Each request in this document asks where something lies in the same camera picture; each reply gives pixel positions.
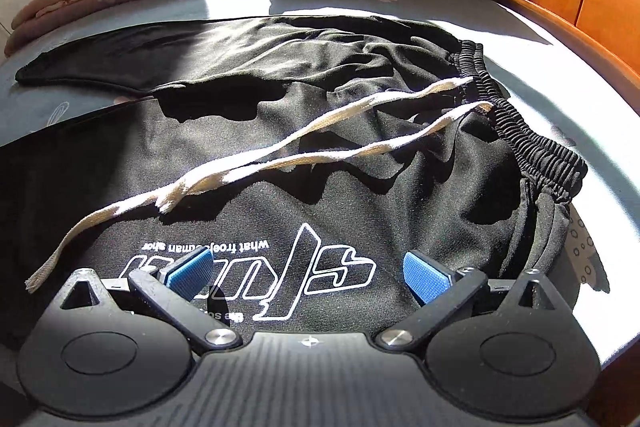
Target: mattress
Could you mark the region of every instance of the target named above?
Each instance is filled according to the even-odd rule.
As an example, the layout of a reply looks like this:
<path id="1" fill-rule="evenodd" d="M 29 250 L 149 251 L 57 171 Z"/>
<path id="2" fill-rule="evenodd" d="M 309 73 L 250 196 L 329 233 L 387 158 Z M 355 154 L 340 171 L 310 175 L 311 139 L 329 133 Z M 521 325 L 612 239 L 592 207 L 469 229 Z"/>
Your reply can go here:
<path id="1" fill-rule="evenodd" d="M 376 14 L 434 22 L 484 44 L 489 72 L 529 126 L 578 152 L 590 172 L 574 200 L 570 242 L 555 282 L 573 280 L 574 315 L 607 365 L 640 332 L 640 117 L 587 64 L 533 22 L 491 0 L 140 0 L 54 30 L 0 65 L 0 144 L 58 121 L 126 102 L 109 90 L 26 88 L 16 71 L 64 42 L 149 22 L 275 14 Z M 588 259 L 573 256 L 589 250 Z"/>

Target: white printed logo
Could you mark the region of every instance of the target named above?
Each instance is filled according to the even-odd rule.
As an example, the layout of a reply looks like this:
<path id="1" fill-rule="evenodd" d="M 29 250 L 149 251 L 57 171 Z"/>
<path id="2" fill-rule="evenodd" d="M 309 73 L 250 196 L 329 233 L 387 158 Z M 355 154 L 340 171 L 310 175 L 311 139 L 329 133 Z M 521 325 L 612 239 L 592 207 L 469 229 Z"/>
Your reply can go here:
<path id="1" fill-rule="evenodd" d="M 278 276 L 269 260 L 262 255 L 238 257 L 235 259 L 215 259 L 220 266 L 211 286 L 222 290 L 222 296 L 213 296 L 215 300 L 258 301 L 261 311 L 253 316 L 254 321 L 286 321 L 290 319 L 302 296 L 313 296 L 324 293 L 353 290 L 368 286 L 376 271 L 376 263 L 367 257 L 357 255 L 349 245 L 321 246 L 322 240 L 308 223 L 303 223 L 293 241 L 289 256 L 282 274 Z M 267 241 L 250 243 L 211 243 L 209 248 L 215 257 L 221 252 L 241 253 L 268 250 Z M 199 245 L 167 245 L 162 242 L 145 243 L 142 250 L 187 253 Z M 120 277 L 135 268 L 153 265 L 163 268 L 173 263 L 174 259 L 161 255 L 149 258 L 145 254 L 133 256 L 122 270 Z M 285 295 L 282 289 L 292 289 Z M 194 297 L 206 299 L 208 292 Z M 234 322 L 242 321 L 242 314 L 229 317 Z"/>

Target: black fabric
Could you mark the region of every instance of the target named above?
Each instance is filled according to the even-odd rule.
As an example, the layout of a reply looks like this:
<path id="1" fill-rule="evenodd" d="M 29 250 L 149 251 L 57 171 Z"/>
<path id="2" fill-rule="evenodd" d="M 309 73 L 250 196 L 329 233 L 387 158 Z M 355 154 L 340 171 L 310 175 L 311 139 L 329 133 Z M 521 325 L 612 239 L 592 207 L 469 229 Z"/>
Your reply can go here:
<path id="1" fill-rule="evenodd" d="M 277 155 L 409 134 L 474 100 L 491 100 L 489 115 L 473 112 L 397 152 L 256 174 L 188 196 L 166 216 L 140 208 L 82 233 L 43 288 L 33 296 L 24 290 L 65 233 L 102 206 L 213 158 L 272 144 L 368 94 L 465 75 L 475 81 L 464 89 L 380 106 Z M 226 302 L 217 304 L 242 334 L 373 334 L 420 305 L 402 279 L 407 250 L 489 277 L 546 270 L 586 173 L 577 155 L 533 133 L 503 99 L 481 45 L 423 23 L 277 17 L 136 26 L 61 46 L 18 79 L 153 96 L 1 149 L 0 334 L 12 345 L 73 269 L 120 277 L 144 263 L 162 267 L 197 245 L 214 250 L 216 275 L 227 270 Z"/>

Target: elastic waistband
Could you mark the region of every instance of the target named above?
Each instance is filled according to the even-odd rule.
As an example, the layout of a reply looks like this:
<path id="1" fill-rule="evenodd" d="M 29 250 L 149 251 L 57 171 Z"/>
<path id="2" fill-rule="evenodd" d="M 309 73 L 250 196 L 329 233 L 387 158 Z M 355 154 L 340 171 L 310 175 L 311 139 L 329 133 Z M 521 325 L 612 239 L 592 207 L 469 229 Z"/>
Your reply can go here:
<path id="1" fill-rule="evenodd" d="M 463 76 L 474 78 L 474 82 L 460 88 L 464 103 L 486 100 L 494 104 L 496 132 L 511 146 L 523 175 L 540 192 L 553 195 L 558 203 L 569 202 L 582 187 L 588 170 L 586 162 L 575 152 L 530 129 L 487 71 L 482 44 L 462 41 L 461 45 L 460 53 L 452 54 L 451 58 Z"/>

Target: triangular cutout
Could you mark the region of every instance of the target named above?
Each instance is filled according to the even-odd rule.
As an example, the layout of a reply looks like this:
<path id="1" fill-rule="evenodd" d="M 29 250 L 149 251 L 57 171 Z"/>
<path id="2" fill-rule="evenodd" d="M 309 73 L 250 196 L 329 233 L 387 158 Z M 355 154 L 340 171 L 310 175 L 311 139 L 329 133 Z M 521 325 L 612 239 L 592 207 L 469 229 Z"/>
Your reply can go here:
<path id="1" fill-rule="evenodd" d="M 88 281 L 78 281 L 69 292 L 69 295 L 66 296 L 61 308 L 63 310 L 75 310 L 76 308 L 95 306 L 99 302 L 94 289 L 91 288 Z"/>
<path id="2" fill-rule="evenodd" d="M 523 308 L 535 308 L 537 310 L 555 310 L 551 300 L 546 295 L 543 287 L 537 281 L 529 281 L 518 303 Z"/>

